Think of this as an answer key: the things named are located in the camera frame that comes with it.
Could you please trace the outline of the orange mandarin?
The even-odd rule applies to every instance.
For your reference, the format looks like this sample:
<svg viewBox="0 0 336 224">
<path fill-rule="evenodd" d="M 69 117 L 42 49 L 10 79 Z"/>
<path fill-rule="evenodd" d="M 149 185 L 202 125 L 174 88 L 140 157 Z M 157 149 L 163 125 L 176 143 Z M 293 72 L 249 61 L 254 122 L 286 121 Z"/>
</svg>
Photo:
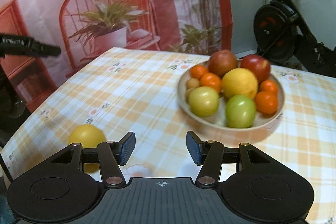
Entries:
<svg viewBox="0 0 336 224">
<path fill-rule="evenodd" d="M 255 97 L 255 104 L 257 111 L 265 115 L 271 115 L 278 109 L 277 96 L 271 92 L 258 92 Z"/>
<path fill-rule="evenodd" d="M 269 92 L 274 95 L 277 95 L 278 93 L 278 86 L 277 84 L 272 80 L 265 80 L 259 85 L 259 91 L 261 92 Z"/>
<path fill-rule="evenodd" d="M 199 80 L 202 75 L 208 73 L 209 70 L 203 65 L 195 65 L 190 70 L 190 77 Z"/>
<path fill-rule="evenodd" d="M 213 88 L 217 93 L 222 91 L 222 81 L 219 76 L 213 73 L 205 73 L 199 80 L 201 86 L 207 86 Z"/>
</svg>

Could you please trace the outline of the dark red apple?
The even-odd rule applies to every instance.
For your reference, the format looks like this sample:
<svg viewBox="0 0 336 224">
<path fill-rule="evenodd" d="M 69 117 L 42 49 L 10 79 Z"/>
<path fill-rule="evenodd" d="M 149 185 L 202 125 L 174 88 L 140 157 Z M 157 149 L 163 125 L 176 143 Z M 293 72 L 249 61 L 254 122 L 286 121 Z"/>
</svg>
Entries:
<svg viewBox="0 0 336 224">
<path fill-rule="evenodd" d="M 240 61 L 240 67 L 250 70 L 258 80 L 262 83 L 270 76 L 271 67 L 270 62 L 259 55 L 247 55 Z"/>
</svg>

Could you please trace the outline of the beige ceramic bowl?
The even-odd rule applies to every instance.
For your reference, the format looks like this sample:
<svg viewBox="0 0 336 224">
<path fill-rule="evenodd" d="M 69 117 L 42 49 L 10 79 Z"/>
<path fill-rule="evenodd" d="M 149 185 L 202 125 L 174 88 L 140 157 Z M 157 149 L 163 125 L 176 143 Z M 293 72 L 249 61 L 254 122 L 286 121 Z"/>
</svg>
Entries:
<svg viewBox="0 0 336 224">
<path fill-rule="evenodd" d="M 231 68 L 220 77 L 206 61 L 185 71 L 177 84 L 181 109 L 193 120 L 223 131 L 273 131 L 282 114 L 285 93 L 269 69 L 258 82 L 248 68 Z"/>
</svg>

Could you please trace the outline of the yellow lemon on table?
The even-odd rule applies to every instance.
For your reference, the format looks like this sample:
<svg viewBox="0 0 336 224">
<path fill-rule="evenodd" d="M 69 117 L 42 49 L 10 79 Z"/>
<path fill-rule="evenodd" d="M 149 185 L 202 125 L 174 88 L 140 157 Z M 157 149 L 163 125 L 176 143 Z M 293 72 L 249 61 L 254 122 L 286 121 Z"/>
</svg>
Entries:
<svg viewBox="0 0 336 224">
<path fill-rule="evenodd" d="M 68 144 L 81 143 L 83 148 L 96 148 L 98 144 L 105 141 L 103 131 L 91 124 L 77 126 L 68 138 Z"/>
</svg>

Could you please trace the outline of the yellow-green apple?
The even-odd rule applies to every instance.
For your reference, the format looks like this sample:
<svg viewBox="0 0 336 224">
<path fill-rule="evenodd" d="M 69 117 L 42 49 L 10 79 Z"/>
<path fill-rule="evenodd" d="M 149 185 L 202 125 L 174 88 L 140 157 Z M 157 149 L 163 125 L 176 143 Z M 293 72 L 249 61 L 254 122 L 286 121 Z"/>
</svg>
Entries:
<svg viewBox="0 0 336 224">
<path fill-rule="evenodd" d="M 219 94 L 211 87 L 198 87 L 189 95 L 189 107 L 198 117 L 212 116 L 219 107 Z"/>
</svg>

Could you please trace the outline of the green apple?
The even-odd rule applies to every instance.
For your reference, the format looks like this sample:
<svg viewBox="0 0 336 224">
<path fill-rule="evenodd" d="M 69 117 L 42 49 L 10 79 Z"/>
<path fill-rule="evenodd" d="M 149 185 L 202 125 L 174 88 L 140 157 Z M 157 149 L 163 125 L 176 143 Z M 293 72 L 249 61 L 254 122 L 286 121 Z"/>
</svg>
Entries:
<svg viewBox="0 0 336 224">
<path fill-rule="evenodd" d="M 251 127 L 256 116 L 253 99 L 243 95 L 231 97 L 226 104 L 226 124 L 231 128 Z"/>
</svg>

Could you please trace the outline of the orange plaid floral tablecloth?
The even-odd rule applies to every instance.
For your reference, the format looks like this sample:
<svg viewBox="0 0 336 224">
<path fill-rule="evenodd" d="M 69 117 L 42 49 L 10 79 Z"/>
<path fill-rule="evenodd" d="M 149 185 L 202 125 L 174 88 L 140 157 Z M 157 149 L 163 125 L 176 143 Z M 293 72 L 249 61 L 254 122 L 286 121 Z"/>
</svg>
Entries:
<svg viewBox="0 0 336 224">
<path fill-rule="evenodd" d="M 25 121 L 2 150 L 17 177 L 67 145 L 79 125 L 92 124 L 109 140 L 135 133 L 127 174 L 195 177 L 186 133 L 228 147 L 255 145 L 313 186 L 307 221 L 335 223 L 335 79 L 274 66 L 285 93 L 271 132 L 224 132 L 197 123 L 178 106 L 177 83 L 204 56 L 112 48 L 66 80 Z"/>
</svg>

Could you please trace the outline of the small brown longan fruit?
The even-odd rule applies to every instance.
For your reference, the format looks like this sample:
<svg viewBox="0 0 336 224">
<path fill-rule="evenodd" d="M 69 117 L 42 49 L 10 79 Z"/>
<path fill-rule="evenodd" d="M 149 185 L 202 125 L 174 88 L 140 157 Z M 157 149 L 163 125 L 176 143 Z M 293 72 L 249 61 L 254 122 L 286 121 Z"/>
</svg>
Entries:
<svg viewBox="0 0 336 224">
<path fill-rule="evenodd" d="M 200 87 L 200 82 L 196 78 L 190 78 L 186 81 L 186 88 L 187 89 L 194 89 Z"/>
</svg>

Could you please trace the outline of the yellow lemon in bowl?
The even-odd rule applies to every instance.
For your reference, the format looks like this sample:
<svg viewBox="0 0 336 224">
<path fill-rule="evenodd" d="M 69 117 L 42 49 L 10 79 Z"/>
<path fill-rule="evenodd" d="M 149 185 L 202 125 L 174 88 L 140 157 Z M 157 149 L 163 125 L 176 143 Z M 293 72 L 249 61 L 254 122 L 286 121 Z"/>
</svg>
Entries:
<svg viewBox="0 0 336 224">
<path fill-rule="evenodd" d="M 259 88 L 256 76 L 248 69 L 236 68 L 222 78 L 223 94 L 230 99 L 235 95 L 245 95 L 254 99 Z"/>
</svg>

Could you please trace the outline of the red printed backdrop cloth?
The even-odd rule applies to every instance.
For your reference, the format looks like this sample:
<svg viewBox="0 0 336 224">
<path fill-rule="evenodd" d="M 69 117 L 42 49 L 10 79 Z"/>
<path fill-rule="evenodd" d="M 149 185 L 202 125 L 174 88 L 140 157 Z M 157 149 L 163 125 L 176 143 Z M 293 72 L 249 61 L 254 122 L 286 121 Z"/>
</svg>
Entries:
<svg viewBox="0 0 336 224">
<path fill-rule="evenodd" d="M 1 31 L 62 49 L 58 59 L 7 57 L 2 66 L 30 112 L 113 48 L 210 55 L 231 48 L 230 0 L 1 0 Z"/>
</svg>

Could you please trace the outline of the light red apple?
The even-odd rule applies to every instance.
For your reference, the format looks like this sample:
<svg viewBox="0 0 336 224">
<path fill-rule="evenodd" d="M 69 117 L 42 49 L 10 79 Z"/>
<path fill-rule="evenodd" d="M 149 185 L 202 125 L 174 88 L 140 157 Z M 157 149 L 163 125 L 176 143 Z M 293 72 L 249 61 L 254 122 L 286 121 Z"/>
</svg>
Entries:
<svg viewBox="0 0 336 224">
<path fill-rule="evenodd" d="M 210 73 L 223 77 L 227 72 L 238 67 L 236 56 L 229 50 L 220 50 L 213 53 L 209 59 Z"/>
</svg>

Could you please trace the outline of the black exercise bike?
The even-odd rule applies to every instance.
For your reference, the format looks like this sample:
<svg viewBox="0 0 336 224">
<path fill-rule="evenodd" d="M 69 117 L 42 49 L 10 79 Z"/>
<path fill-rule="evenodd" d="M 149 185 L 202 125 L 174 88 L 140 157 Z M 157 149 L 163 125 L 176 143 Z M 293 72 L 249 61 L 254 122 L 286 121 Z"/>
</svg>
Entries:
<svg viewBox="0 0 336 224">
<path fill-rule="evenodd" d="M 309 72 L 335 77 L 335 50 L 318 42 L 292 0 L 272 0 L 253 21 L 257 55 L 278 65 L 291 57 Z"/>
</svg>

